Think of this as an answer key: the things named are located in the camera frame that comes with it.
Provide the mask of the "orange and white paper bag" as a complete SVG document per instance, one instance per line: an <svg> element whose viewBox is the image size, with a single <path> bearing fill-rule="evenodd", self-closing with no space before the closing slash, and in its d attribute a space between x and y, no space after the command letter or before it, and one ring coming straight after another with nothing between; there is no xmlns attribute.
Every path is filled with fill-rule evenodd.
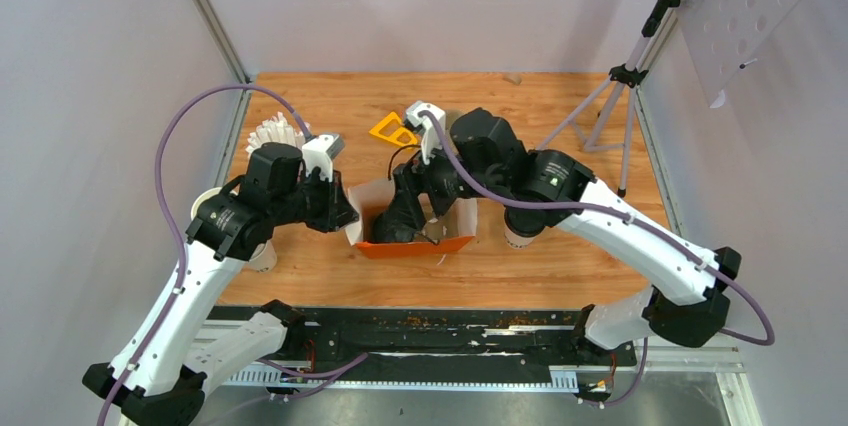
<svg viewBox="0 0 848 426"><path fill-rule="evenodd" d="M443 215L438 215L428 195L423 192L419 199L425 219L447 216L450 221L448 238L438 245L426 242L420 235L410 243L372 242L372 223L376 216L387 208L394 194L392 174L403 168L401 164L394 163L395 159L402 152L411 152L413 155L407 160L407 164L413 166L417 163L419 149L418 146L398 148L389 159L388 172L384 178L351 187L347 191L347 197L358 211L360 219L345 227L345 234L350 245L368 259L408 259L430 254L457 253L476 237L478 204L475 199L457 199Z"/></svg>

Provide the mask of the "single cardboard cup carrier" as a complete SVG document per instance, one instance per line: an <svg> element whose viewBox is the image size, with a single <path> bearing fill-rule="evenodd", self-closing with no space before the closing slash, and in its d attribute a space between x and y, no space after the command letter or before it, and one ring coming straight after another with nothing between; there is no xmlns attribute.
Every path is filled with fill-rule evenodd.
<svg viewBox="0 0 848 426"><path fill-rule="evenodd" d="M426 241L438 245L442 240L450 236L450 221L447 216L432 217L422 227L419 235Z"/></svg>

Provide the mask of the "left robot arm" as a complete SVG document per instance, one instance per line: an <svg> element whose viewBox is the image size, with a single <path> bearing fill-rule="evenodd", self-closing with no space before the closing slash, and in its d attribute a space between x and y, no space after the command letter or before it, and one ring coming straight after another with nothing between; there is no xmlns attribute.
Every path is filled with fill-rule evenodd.
<svg viewBox="0 0 848 426"><path fill-rule="evenodd" d="M273 300L238 329L202 348L193 341L219 296L283 225L331 233L358 219L333 162L343 140L323 134L300 147L269 142L247 170L209 197L177 238L170 286L125 348L91 365L83 384L137 425L188 425L206 398L252 362L298 357L305 318Z"/></svg>

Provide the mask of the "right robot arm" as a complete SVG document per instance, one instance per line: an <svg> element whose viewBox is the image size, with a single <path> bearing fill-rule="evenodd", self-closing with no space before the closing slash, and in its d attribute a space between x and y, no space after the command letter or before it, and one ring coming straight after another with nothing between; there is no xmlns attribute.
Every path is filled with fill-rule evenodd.
<svg viewBox="0 0 848 426"><path fill-rule="evenodd" d="M529 150L503 118L477 108L448 122L443 110L416 102L406 125L418 152L391 173L394 194L371 226L375 243L408 243L426 225L422 202L442 216L460 199L487 198L504 208L504 236L528 246L558 229L600 247L637 270L649 287L581 310L571 349L596 363L623 343L658 336L697 348L724 330L727 283L740 255L711 250L672 234L613 192L591 169L554 149Z"/></svg>

